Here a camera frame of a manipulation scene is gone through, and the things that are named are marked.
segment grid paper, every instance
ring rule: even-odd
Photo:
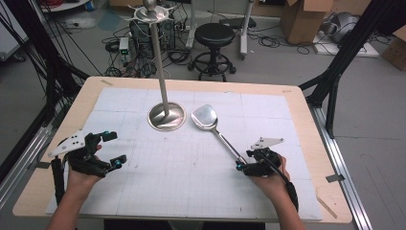
[[[245,153],[264,138],[283,138],[271,147],[287,158],[299,197],[303,220],[322,215],[313,184],[283,96],[232,92],[168,91],[170,102],[182,105],[187,121],[162,132],[147,122],[147,114],[162,102],[159,90],[104,88],[83,128],[84,133],[117,131],[118,139],[101,143],[98,157],[126,154],[127,162],[98,182],[80,213],[158,219],[260,219],[276,221],[272,203],[236,170],[234,156],[211,132],[195,126],[191,114],[210,104],[217,129],[248,161]],[[47,209],[56,208],[52,197]]]

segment forearm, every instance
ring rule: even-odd
[[[277,211],[278,219],[280,221],[281,230],[300,230],[305,229],[295,205],[293,205],[287,193],[280,193],[269,197],[274,204]]]
[[[74,230],[77,227],[79,211],[84,200],[78,200],[75,194],[65,193],[47,226],[47,230]]]

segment gray floor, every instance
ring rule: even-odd
[[[106,8],[92,12],[91,16],[96,19],[97,26],[75,32],[72,37],[104,72],[108,67],[109,55],[101,41],[124,28],[126,22]],[[210,18],[199,20],[198,23],[203,23],[210,21]],[[256,21],[259,24],[256,29],[275,25],[275,20],[256,18]],[[264,33],[274,35],[279,32],[279,29],[274,29]],[[98,75],[73,42],[68,41],[67,46],[79,69]],[[380,54],[386,48],[378,42],[373,42],[372,46]],[[195,44],[192,54],[195,56],[204,49]],[[323,73],[333,59],[331,56],[316,55],[310,47],[309,54],[302,55],[295,47],[266,48],[252,39],[248,40],[245,60],[239,58],[238,50],[239,38],[223,49],[223,54],[237,68],[234,75],[227,76],[229,82],[299,85]],[[197,80],[197,73],[188,71],[186,66],[172,64],[166,70],[173,80]],[[219,81],[217,78],[205,80]],[[374,229],[404,229],[406,225],[406,180],[402,170],[406,164],[405,88],[406,72],[398,71],[382,57],[357,57],[340,81],[334,133]],[[9,60],[0,64],[0,162],[3,162],[44,104],[41,85],[29,61]],[[31,171],[27,170],[0,211],[2,229],[43,229],[48,222],[47,218],[15,217],[11,212],[30,174]],[[193,222],[176,224],[180,229],[193,229],[194,225]],[[356,229],[353,223],[309,223],[306,226],[308,229]],[[82,219],[79,229],[102,229],[102,223],[96,219]],[[278,226],[269,224],[267,229],[278,229]]]

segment black stool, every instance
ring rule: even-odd
[[[230,70],[231,74],[236,72],[236,67],[227,59],[227,57],[220,54],[220,48],[229,45],[233,42],[235,37],[233,30],[219,23],[204,24],[196,29],[194,39],[200,44],[209,47],[210,52],[198,55],[192,63],[188,65],[188,69],[196,68],[200,72],[199,80],[205,75],[221,75],[223,81],[226,81],[225,72]],[[210,55],[210,60],[204,59],[204,56]]]

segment wooden table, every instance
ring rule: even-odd
[[[323,214],[321,222],[348,223],[352,221],[349,206],[338,182],[329,183],[327,176],[333,175],[326,149],[307,107],[302,90],[297,86],[209,82],[193,80],[166,80],[167,90],[203,92],[236,92],[245,94],[269,94],[284,96],[292,116],[304,159],[310,172],[316,196]],[[85,124],[100,92],[105,87],[159,89],[158,80],[118,79],[106,77],[89,78],[80,90],[75,102],[62,122],[48,147],[53,150],[67,136],[75,133]],[[41,161],[50,162],[46,154]],[[45,210],[54,194],[52,170],[36,169],[13,208],[20,217],[46,217]]]

